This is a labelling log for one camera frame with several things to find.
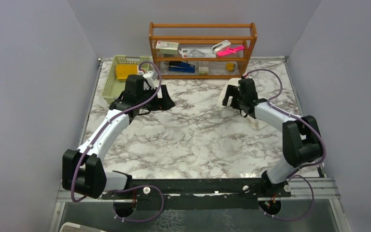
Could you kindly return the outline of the cream white towel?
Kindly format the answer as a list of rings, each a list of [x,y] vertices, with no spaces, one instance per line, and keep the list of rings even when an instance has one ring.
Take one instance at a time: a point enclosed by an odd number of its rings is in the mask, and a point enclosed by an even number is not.
[[[259,120],[259,119],[255,119],[251,116],[247,116],[247,117],[244,117],[245,116],[245,113],[243,113],[243,115],[240,114],[240,111],[239,109],[234,109],[232,107],[224,107],[222,106],[222,100],[225,96],[226,93],[232,93],[234,96],[237,96],[238,95],[238,81],[240,80],[241,78],[240,77],[237,77],[237,78],[231,78],[229,79],[226,84],[224,85],[223,89],[221,90],[221,93],[218,97],[218,100],[217,100],[217,103],[216,103],[216,106],[218,108],[221,108],[221,109],[226,109],[226,110],[232,110],[234,112],[237,113],[237,116],[239,117],[242,117],[243,120],[250,126],[252,127],[254,130],[262,130],[262,129],[265,129],[267,126],[268,126],[268,123],[262,121],[262,120]]]

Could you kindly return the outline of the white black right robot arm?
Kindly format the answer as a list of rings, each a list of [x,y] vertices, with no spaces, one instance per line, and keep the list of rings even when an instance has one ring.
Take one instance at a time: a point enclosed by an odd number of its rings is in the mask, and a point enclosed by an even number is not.
[[[316,119],[290,114],[270,100],[259,98],[253,79],[237,79],[235,85],[226,84],[222,93],[222,106],[238,110],[243,117],[264,121],[282,133],[283,157],[261,175],[259,190],[264,196],[272,196],[301,167],[325,156]]]

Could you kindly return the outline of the yellow brown bear towel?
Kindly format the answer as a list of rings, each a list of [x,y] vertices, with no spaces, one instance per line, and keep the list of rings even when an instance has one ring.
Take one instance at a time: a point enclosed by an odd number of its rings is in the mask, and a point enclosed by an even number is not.
[[[129,75],[137,75],[139,67],[136,64],[117,64],[115,66],[115,76],[119,81],[125,81]]]

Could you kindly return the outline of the green plastic basket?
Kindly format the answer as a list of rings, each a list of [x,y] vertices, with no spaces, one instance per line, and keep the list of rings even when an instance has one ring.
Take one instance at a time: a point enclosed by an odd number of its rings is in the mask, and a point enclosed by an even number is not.
[[[108,104],[117,99],[125,89],[125,81],[130,74],[138,74],[138,65],[143,61],[151,61],[150,57],[129,57],[116,55],[113,58],[109,74],[103,87],[102,97]]]

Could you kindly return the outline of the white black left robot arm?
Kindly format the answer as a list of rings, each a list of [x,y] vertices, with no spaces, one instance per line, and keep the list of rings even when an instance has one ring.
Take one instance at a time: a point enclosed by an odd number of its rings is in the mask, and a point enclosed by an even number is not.
[[[120,171],[106,172],[102,163],[119,134],[140,115],[141,109],[167,111],[175,106],[166,85],[155,82],[158,78],[157,71],[127,77],[124,90],[110,104],[95,132],[77,149],[68,149],[63,154],[64,190],[94,199],[109,191],[123,199],[132,194],[132,176]]]

